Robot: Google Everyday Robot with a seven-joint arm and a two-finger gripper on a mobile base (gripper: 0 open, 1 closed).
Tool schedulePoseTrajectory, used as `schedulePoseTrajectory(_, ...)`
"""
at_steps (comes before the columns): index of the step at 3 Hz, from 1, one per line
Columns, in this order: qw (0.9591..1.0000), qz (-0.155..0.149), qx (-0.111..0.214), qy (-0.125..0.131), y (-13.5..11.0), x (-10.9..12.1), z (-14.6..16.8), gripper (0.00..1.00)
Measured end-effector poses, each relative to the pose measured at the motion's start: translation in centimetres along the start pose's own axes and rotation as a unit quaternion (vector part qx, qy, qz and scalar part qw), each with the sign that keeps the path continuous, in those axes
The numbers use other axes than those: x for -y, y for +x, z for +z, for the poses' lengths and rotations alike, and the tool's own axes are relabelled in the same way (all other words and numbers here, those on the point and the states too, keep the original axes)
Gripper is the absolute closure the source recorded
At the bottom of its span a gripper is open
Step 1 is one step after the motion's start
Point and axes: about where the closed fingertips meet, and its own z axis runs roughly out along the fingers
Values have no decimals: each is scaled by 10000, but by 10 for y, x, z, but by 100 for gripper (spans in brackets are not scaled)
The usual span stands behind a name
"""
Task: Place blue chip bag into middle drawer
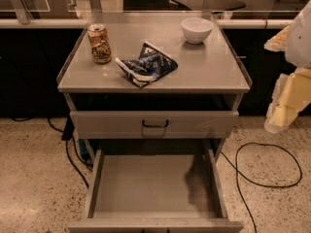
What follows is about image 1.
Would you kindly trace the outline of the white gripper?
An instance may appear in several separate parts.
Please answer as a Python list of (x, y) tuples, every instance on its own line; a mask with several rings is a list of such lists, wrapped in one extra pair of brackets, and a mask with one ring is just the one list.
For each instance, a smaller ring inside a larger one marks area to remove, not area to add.
[(290, 75), (281, 74), (275, 84), (264, 128), (270, 133), (280, 133), (311, 103), (311, 0), (290, 26), (266, 41), (264, 48), (285, 51), (288, 62), (304, 67), (296, 68)]

